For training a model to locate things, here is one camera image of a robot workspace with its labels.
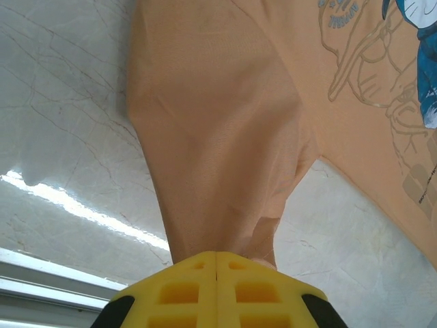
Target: printed graphic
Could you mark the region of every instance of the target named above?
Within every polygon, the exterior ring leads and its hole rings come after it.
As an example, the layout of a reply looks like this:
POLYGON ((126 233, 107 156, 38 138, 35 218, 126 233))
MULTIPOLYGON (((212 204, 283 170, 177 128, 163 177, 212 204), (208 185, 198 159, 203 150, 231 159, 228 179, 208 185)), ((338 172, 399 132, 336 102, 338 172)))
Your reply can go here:
MULTIPOLYGON (((390 0, 384 0, 385 17, 390 0)), ((419 29, 417 87, 423 122, 437 128, 437 0, 396 0, 402 16, 419 29)))
POLYGON ((322 44, 337 58, 328 99, 335 102, 349 88, 362 103, 385 110, 404 176, 404 191, 431 220, 437 205, 437 174, 432 173, 437 169, 437 131, 423 125, 419 99, 425 102, 417 91, 418 45, 403 46, 406 36, 415 39, 414 30, 395 1, 384 2, 385 20, 372 16, 369 22, 366 8, 373 5, 370 11, 375 12, 374 1, 318 2, 322 44), (393 53, 393 47, 404 52, 393 53))

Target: yellow clamp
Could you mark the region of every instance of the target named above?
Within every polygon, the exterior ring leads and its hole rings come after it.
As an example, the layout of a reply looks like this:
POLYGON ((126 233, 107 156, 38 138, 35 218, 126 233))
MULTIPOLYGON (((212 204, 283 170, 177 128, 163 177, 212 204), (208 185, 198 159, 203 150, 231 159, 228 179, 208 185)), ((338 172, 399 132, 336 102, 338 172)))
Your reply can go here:
POLYGON ((347 328, 317 288, 206 251, 119 292, 91 328, 347 328))

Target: fabric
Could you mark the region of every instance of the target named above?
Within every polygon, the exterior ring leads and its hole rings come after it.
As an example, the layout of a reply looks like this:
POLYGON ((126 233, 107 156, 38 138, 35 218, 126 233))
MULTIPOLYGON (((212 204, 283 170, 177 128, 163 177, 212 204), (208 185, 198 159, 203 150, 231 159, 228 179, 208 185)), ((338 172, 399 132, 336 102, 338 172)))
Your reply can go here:
POLYGON ((139 0, 128 110, 173 261, 232 251, 274 266, 285 201, 317 158, 437 267, 437 132, 417 29, 395 1, 139 0))

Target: white marble wall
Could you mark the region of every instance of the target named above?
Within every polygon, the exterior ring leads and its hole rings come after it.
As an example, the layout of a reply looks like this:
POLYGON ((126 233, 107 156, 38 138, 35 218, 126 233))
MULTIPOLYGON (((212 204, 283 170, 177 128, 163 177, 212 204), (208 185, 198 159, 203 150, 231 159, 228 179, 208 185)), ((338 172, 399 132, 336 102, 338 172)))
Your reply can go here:
MULTIPOLYGON (((126 117, 133 6, 0 0, 0 247, 128 283, 171 264, 126 117)), ((276 253, 351 327, 437 327, 435 270, 325 164, 290 197, 276 253)))

